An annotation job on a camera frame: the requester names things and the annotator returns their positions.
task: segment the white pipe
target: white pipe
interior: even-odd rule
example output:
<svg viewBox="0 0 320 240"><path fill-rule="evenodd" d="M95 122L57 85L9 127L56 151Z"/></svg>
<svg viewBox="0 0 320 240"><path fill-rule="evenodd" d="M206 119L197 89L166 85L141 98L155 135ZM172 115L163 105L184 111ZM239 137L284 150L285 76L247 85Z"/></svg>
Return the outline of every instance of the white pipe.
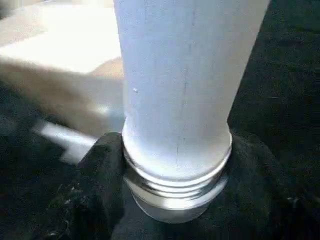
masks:
<svg viewBox="0 0 320 240"><path fill-rule="evenodd" d="M146 178L196 181L226 156L227 118L269 0L114 0L126 151Z"/></svg>

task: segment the black fabric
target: black fabric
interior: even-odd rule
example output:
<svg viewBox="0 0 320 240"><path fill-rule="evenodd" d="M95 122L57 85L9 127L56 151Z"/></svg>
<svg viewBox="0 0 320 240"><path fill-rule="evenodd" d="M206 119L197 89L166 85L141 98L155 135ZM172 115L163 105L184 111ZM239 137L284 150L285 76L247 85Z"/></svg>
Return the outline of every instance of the black fabric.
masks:
<svg viewBox="0 0 320 240"><path fill-rule="evenodd" d="M32 240L105 240L123 215L124 161L119 133L101 137L78 175L50 202Z"/></svg>

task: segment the white plastic tube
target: white plastic tube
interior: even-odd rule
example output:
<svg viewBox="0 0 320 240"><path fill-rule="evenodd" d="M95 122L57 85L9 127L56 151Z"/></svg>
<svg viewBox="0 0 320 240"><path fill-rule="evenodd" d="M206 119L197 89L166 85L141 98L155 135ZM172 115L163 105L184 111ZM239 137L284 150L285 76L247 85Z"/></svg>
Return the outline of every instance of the white plastic tube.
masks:
<svg viewBox="0 0 320 240"><path fill-rule="evenodd" d="M170 182L211 172L269 0L114 0L125 84L125 149Z"/></svg>

